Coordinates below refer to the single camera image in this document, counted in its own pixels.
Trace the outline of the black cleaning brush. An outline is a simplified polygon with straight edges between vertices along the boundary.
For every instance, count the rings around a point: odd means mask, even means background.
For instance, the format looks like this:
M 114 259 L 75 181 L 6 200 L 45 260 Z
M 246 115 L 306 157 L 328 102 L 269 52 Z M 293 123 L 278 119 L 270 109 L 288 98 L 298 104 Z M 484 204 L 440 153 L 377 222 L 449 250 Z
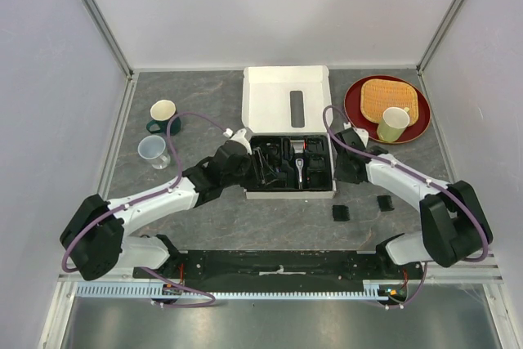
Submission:
M 259 184 L 265 185 L 265 175 L 263 174 L 263 162 L 262 162 L 262 154 L 258 147 L 253 148 L 253 160 L 255 161 L 254 164 L 254 171 L 256 173 L 257 182 Z

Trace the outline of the silver black hair clipper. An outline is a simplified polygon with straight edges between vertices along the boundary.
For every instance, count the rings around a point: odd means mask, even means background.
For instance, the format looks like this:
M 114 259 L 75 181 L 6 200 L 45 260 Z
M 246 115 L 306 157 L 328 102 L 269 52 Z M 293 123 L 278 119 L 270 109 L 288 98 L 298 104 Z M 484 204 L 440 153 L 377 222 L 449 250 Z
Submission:
M 291 147 L 293 149 L 293 159 L 297 171 L 297 183 L 300 190 L 304 186 L 304 168 L 305 168 L 305 140 L 291 140 Z

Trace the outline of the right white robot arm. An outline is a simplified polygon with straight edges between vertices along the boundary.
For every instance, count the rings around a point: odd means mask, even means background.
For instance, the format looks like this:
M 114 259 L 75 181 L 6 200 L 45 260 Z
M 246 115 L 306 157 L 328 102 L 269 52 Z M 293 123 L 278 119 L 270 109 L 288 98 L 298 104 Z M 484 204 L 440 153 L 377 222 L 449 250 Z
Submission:
M 337 180 L 380 186 L 419 212 L 421 230 L 386 240 L 385 251 L 374 258 L 375 271 L 381 277 L 393 278 L 411 262 L 450 267 L 460 261 L 486 259 L 494 237 L 469 183 L 433 179 L 379 146 L 367 149 L 353 128 L 331 138 L 337 151 Z

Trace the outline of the white cardboard box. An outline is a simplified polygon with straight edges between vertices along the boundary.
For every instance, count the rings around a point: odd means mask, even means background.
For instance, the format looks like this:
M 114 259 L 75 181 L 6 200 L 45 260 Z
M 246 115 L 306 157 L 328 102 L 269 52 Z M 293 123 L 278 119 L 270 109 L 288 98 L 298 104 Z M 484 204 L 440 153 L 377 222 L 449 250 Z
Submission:
M 252 133 L 253 179 L 248 199 L 331 199 L 333 147 L 323 116 L 330 105 L 324 65 L 244 70 L 242 123 Z

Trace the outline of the black comb guard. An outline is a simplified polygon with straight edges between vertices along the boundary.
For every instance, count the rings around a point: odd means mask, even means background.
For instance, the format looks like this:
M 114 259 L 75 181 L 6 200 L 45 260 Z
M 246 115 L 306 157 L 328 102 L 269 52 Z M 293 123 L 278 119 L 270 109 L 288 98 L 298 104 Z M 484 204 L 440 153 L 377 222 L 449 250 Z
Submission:
M 336 204 L 332 206 L 332 217 L 336 222 L 350 221 L 351 215 L 346 205 Z
M 381 212 L 390 212 L 395 209 L 390 195 L 378 195 L 377 202 Z

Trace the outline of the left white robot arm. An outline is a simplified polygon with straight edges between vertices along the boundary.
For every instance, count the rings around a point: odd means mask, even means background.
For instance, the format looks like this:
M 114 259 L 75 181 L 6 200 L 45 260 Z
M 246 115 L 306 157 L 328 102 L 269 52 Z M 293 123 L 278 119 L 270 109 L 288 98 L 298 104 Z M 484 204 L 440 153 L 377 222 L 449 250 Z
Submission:
M 63 271 L 77 271 L 91 281 L 109 273 L 119 262 L 127 262 L 132 267 L 149 266 L 162 278 L 173 277 L 180 260 L 163 237 L 133 238 L 130 242 L 125 238 L 160 218 L 218 199 L 225 188 L 244 181 L 251 157 L 248 141 L 228 140 L 212 157 L 161 186 L 109 201 L 99 194 L 85 198 L 60 235 L 65 249 Z

